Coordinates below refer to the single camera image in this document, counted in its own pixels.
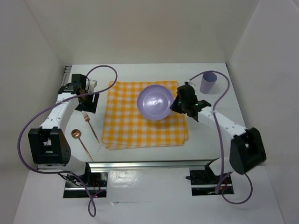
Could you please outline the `copper fork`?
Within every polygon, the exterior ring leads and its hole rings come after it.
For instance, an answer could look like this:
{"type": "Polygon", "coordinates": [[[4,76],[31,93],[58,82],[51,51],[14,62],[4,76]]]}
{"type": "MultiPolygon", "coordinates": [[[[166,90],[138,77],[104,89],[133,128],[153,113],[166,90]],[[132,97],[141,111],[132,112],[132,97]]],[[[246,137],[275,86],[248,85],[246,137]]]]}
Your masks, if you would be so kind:
{"type": "Polygon", "coordinates": [[[88,116],[88,114],[85,111],[82,111],[82,115],[84,117],[84,120],[88,123],[88,125],[89,125],[89,127],[90,127],[90,129],[91,129],[91,131],[92,131],[92,133],[93,133],[93,135],[95,137],[95,139],[97,140],[98,143],[100,143],[100,140],[99,140],[98,136],[96,135],[96,132],[95,132],[93,126],[90,123],[90,117],[88,116]]]}

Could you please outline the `lilac plastic plate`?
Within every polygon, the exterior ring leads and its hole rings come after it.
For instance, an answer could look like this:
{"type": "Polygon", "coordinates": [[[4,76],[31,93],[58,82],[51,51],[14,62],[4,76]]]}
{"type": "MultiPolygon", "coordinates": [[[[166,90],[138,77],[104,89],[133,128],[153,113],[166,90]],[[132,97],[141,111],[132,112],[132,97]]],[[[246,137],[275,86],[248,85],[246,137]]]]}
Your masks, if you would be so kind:
{"type": "Polygon", "coordinates": [[[170,106],[174,101],[171,91],[162,85],[145,87],[138,95],[137,108],[149,120],[162,120],[171,114],[170,106]]]}

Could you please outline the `lilac plastic cup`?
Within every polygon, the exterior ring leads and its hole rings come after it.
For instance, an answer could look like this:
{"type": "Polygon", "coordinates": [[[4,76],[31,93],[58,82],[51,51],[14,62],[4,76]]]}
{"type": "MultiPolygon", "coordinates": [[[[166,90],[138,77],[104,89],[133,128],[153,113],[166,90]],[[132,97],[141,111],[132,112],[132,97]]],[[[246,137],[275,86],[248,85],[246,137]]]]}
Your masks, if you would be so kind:
{"type": "Polygon", "coordinates": [[[217,81],[217,75],[214,72],[204,72],[200,84],[200,92],[208,94],[217,81]]]}

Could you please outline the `yellow white checkered cloth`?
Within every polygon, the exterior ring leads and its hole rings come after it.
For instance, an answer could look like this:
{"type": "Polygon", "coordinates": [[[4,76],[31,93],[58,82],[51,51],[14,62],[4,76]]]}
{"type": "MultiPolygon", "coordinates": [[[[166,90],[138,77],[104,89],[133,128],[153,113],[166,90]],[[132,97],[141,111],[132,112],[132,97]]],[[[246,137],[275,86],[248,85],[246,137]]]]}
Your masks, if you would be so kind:
{"type": "Polygon", "coordinates": [[[102,142],[109,150],[181,146],[189,138],[185,116],[171,113],[148,120],[137,108],[140,92],[152,82],[116,82],[108,90],[102,142]]]}

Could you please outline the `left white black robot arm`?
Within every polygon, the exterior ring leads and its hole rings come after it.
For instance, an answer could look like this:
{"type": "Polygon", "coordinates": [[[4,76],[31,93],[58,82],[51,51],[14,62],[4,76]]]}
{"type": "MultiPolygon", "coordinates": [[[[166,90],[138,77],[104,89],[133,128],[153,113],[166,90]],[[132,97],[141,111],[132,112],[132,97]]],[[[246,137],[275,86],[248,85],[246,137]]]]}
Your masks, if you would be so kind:
{"type": "Polygon", "coordinates": [[[51,110],[39,128],[30,129],[28,140],[33,162],[76,173],[76,181],[81,186],[91,184],[92,173],[85,170],[85,162],[71,154],[64,132],[75,110],[95,113],[98,99],[99,94],[95,94],[63,102],[51,110]]]}

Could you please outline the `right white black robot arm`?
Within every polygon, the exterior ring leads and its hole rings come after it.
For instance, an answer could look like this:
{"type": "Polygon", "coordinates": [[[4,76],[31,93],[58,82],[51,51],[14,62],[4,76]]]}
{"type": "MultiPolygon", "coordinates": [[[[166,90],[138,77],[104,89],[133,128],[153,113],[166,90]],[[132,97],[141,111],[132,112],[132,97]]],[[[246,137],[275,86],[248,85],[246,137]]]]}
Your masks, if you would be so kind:
{"type": "Polygon", "coordinates": [[[177,88],[177,96],[170,106],[176,113],[186,114],[218,133],[221,158],[205,165],[204,178],[216,182],[220,175],[236,172],[243,175],[266,161],[260,132],[231,121],[214,109],[209,102],[199,101],[194,88],[185,84],[177,88]]]}

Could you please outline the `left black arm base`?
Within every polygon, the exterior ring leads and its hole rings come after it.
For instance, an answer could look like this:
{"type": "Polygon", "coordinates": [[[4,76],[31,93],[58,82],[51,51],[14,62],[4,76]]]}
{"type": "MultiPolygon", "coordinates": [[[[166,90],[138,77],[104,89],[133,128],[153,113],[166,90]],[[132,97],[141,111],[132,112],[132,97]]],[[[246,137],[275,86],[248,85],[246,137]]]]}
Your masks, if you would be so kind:
{"type": "Polygon", "coordinates": [[[108,172],[91,172],[80,176],[83,184],[78,178],[70,174],[59,175],[65,180],[63,198],[88,198],[85,186],[91,196],[96,198],[106,198],[108,172]]]}

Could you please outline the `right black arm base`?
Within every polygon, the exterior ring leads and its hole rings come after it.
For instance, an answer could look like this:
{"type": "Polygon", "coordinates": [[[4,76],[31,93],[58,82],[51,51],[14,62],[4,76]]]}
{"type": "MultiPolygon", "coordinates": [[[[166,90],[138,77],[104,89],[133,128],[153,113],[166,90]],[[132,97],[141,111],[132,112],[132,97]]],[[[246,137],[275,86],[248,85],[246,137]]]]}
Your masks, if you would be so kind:
{"type": "Polygon", "coordinates": [[[190,181],[192,196],[213,196],[224,194],[233,195],[234,188],[231,177],[227,177],[222,181],[220,190],[215,192],[220,176],[212,174],[212,171],[205,166],[204,169],[190,170],[189,175],[185,179],[190,181]]]}

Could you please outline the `copper spoon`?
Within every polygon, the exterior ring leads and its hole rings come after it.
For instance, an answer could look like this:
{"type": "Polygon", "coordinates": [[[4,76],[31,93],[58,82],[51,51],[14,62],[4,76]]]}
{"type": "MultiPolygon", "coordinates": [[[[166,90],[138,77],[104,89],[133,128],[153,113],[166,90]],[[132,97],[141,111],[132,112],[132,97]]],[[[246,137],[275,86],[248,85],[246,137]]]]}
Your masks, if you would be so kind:
{"type": "Polygon", "coordinates": [[[78,140],[79,140],[80,144],[82,145],[82,147],[83,147],[84,151],[86,152],[86,154],[88,155],[89,159],[90,159],[92,162],[94,162],[92,156],[90,155],[89,151],[87,150],[86,146],[84,145],[83,141],[81,140],[81,135],[82,135],[82,133],[81,133],[81,131],[78,130],[78,129],[74,129],[74,130],[72,130],[72,132],[71,132],[71,136],[72,136],[74,139],[78,139],[78,140]]]}

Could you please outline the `aluminium front rail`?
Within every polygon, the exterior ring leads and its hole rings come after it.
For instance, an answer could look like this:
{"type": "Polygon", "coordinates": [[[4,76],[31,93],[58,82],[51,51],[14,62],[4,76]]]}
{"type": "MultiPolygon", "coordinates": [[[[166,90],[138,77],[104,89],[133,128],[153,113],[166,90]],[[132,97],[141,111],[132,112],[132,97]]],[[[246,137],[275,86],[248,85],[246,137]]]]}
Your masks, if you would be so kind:
{"type": "Polygon", "coordinates": [[[201,167],[214,160],[88,162],[91,169],[201,167]]]}

